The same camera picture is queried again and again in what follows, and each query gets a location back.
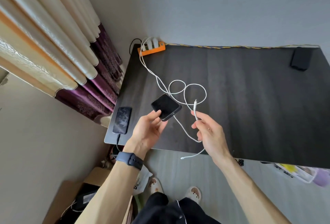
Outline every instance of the table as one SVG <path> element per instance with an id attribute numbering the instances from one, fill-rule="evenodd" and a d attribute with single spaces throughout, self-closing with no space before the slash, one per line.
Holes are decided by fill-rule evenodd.
<path id="1" fill-rule="evenodd" d="M 132 107 L 126 135 L 130 138 L 138 119 L 163 92 L 156 79 L 139 61 L 134 45 L 122 88 L 113 112 L 106 143 L 116 143 L 112 133 L 119 107 Z M 207 99 L 197 110 L 209 114 L 223 126 L 229 150 L 235 158 L 330 168 L 330 66 L 320 48 L 313 51 L 310 68 L 290 68 L 294 48 L 207 49 L 166 46 L 166 50 L 145 56 L 147 67 L 168 86 L 172 80 L 205 87 Z M 174 83 L 171 91 L 180 91 Z M 186 90 L 188 103 L 201 101 L 199 86 Z M 184 101 L 182 93 L 176 96 Z M 176 114 L 188 133 L 194 117 L 183 105 Z M 201 143 L 189 139 L 171 118 L 156 149 L 198 153 Z"/>

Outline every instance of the slipper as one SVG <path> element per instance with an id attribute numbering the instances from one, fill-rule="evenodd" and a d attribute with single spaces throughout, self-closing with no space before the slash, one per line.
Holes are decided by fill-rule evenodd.
<path id="1" fill-rule="evenodd" d="M 156 193 L 156 192 L 164 193 L 163 188 L 160 185 L 160 182 L 156 177 L 151 178 L 151 180 L 149 182 L 149 189 L 150 189 L 151 194 Z"/>
<path id="2" fill-rule="evenodd" d="M 188 188 L 185 197 L 193 200 L 194 202 L 196 202 L 199 205 L 199 202 L 201 201 L 202 198 L 202 193 L 200 191 L 199 188 L 197 187 L 190 187 Z"/>

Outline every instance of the pants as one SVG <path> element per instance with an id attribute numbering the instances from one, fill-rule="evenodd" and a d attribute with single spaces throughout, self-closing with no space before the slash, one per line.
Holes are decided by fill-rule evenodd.
<path id="1" fill-rule="evenodd" d="M 183 198 L 168 204 L 163 193 L 153 193 L 144 208 L 138 213 L 133 224 L 147 223 L 210 223 L 219 224 L 215 219 L 204 213 L 195 201 Z"/>

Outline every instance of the curtain fold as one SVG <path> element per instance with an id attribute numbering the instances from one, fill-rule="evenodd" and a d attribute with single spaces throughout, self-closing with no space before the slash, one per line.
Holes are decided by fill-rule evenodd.
<path id="1" fill-rule="evenodd" d="M 107 126 L 122 60 L 89 0 L 0 0 L 0 66 Z"/>

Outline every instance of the watch strap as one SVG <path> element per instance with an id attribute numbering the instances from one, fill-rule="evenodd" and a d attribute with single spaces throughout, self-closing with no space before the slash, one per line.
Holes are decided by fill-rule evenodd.
<path id="1" fill-rule="evenodd" d="M 128 166 L 133 166 L 138 170 L 141 170 L 143 166 L 143 160 L 137 157 L 134 153 L 119 152 L 116 161 L 124 162 Z"/>

